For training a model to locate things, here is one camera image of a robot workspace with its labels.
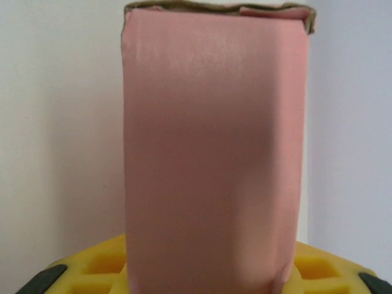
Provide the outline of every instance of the white background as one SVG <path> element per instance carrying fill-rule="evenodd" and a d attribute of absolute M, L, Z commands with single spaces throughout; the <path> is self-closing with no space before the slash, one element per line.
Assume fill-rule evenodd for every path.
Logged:
<path fill-rule="evenodd" d="M 298 236 L 308 240 L 309 190 L 309 242 L 392 281 L 392 2 L 310 2 L 320 15 Z M 1 293 L 124 230 L 126 3 L 0 0 Z"/>
<path fill-rule="evenodd" d="M 392 283 L 392 1 L 309 3 L 308 240 Z"/>

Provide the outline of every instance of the pink cardboard box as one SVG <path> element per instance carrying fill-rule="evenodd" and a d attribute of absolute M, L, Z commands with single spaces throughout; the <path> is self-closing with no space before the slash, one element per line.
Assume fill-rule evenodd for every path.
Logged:
<path fill-rule="evenodd" d="M 287 281 L 315 16 L 290 5 L 126 7 L 133 294 L 280 293 Z"/>

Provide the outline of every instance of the yellow grid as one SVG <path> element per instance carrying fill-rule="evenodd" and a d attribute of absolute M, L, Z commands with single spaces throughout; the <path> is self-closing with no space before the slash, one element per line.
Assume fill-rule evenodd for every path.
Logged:
<path fill-rule="evenodd" d="M 49 267 L 67 271 L 46 294 L 129 294 L 124 235 L 100 243 Z M 375 275 L 356 263 L 297 243 L 295 266 L 282 294 L 370 294 L 358 273 Z"/>

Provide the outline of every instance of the torn cardboard top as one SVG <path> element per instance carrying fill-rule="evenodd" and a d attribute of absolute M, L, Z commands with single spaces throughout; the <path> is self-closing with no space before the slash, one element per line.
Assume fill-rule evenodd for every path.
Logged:
<path fill-rule="evenodd" d="M 147 0 L 126 5 L 124 8 L 124 15 L 136 8 L 302 20 L 308 35 L 314 33 L 316 18 L 316 11 L 312 7 L 291 2 L 284 3 L 281 6 L 249 3 L 227 6 L 187 0 Z"/>

